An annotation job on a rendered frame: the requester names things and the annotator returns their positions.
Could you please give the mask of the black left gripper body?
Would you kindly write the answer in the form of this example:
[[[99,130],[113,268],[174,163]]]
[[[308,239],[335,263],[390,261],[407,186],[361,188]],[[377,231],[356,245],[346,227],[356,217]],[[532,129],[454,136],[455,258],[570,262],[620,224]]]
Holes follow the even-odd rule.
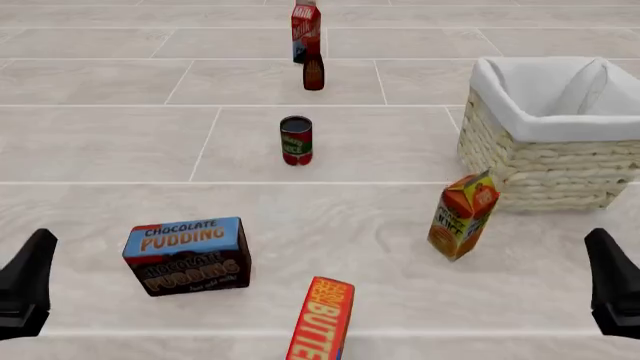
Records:
[[[48,317],[38,305],[0,303],[0,340],[37,337]]]

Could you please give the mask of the red white milk carton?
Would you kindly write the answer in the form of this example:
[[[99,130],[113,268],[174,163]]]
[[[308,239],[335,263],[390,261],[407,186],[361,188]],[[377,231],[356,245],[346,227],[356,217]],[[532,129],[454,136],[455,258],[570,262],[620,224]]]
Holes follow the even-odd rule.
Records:
[[[321,13],[317,0],[295,0],[291,29],[293,62],[303,64],[309,52],[320,52]]]

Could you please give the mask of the dark brown sauce bottle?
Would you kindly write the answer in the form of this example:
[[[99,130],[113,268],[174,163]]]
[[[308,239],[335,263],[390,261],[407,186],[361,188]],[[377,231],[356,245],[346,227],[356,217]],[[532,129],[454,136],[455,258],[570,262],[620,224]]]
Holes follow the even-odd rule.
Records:
[[[325,69],[320,53],[308,54],[303,65],[303,86],[309,91],[324,89]]]

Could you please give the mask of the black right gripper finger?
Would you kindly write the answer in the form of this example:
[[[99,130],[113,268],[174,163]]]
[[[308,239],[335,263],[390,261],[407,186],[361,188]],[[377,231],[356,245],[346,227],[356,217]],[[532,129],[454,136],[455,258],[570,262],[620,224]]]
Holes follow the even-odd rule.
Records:
[[[640,267],[603,228],[585,236],[592,276],[591,306],[611,305],[620,314],[640,314]]]

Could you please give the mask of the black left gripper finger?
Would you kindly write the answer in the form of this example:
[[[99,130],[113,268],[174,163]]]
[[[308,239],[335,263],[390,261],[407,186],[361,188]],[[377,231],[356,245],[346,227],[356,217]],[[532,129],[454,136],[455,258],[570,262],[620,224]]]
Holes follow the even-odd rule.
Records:
[[[50,311],[49,279],[58,239],[36,230],[17,254],[0,269],[0,304],[34,305]]]

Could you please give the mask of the cream woven basket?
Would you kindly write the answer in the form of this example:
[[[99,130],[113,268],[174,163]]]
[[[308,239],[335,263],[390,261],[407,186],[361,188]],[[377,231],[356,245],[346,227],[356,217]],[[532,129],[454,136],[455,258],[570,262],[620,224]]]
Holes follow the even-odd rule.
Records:
[[[603,209],[640,174],[640,140],[527,143],[515,140],[470,87],[458,154],[473,173],[486,170],[501,209]]]

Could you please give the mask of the red green tomato sauce tin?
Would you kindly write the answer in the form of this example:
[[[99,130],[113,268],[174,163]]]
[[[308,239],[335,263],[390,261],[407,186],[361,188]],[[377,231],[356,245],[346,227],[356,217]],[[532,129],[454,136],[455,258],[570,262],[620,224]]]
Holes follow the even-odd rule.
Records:
[[[280,138],[283,160],[290,166],[305,166],[313,158],[313,127],[304,116],[287,116],[281,120]]]

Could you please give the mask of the red orange butter box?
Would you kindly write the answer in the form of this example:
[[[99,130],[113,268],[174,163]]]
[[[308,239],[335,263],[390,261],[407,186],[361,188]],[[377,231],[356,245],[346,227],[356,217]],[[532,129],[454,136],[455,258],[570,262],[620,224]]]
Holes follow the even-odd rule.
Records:
[[[341,360],[354,296],[352,284],[315,276],[285,360]]]

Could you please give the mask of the white cloth basket liner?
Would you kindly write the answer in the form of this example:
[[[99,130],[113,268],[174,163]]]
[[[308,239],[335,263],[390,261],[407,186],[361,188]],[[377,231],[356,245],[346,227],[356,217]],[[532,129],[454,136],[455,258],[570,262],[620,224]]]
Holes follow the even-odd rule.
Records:
[[[640,140],[640,80],[600,57],[484,57],[470,87],[520,142]]]

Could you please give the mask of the orange juice carton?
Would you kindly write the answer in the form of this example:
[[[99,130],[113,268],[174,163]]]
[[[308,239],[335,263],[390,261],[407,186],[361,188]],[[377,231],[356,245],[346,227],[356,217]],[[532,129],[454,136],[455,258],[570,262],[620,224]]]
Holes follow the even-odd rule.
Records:
[[[428,241],[454,262],[475,248],[500,197],[488,170],[445,188],[429,229]]]

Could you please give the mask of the chocolate pudding box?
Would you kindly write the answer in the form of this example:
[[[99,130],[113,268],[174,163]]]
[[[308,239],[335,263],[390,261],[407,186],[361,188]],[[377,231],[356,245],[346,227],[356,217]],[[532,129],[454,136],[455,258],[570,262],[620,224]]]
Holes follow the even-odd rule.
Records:
[[[238,217],[133,227],[122,257],[152,297],[250,284],[252,259]]]

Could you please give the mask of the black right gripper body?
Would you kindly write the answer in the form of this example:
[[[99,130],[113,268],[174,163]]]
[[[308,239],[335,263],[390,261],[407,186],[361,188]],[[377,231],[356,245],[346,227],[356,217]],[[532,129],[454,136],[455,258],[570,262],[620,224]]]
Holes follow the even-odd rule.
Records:
[[[593,308],[592,317],[602,335],[640,336],[640,309],[624,309],[606,303]]]

